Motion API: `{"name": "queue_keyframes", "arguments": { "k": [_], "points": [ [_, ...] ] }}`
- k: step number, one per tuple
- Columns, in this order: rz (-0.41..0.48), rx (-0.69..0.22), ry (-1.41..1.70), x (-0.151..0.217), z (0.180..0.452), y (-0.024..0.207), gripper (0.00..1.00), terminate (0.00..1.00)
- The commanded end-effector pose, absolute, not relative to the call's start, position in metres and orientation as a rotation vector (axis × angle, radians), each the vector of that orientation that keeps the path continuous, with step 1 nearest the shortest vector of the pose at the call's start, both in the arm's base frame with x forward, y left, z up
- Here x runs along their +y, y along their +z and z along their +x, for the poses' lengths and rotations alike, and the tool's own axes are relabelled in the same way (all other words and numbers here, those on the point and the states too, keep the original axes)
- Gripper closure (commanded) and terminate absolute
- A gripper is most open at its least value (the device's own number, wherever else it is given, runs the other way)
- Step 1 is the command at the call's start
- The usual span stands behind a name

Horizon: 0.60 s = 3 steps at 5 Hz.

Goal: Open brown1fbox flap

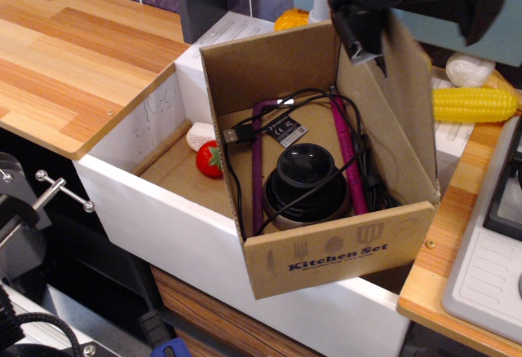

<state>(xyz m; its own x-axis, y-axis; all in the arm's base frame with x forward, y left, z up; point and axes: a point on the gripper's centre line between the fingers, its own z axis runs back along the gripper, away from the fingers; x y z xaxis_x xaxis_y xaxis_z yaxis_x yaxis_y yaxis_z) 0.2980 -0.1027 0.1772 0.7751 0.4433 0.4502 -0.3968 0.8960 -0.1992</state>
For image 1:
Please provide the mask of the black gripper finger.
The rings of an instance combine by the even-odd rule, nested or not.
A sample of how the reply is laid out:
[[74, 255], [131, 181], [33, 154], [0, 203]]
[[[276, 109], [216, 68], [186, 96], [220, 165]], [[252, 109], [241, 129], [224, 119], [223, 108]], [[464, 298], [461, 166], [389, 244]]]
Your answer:
[[350, 61], [358, 65], [373, 60], [386, 77], [382, 34], [390, 11], [366, 9], [349, 0], [328, 0], [328, 5], [331, 21]]
[[467, 46], [479, 42], [488, 32], [506, 0], [460, 0], [458, 26]]

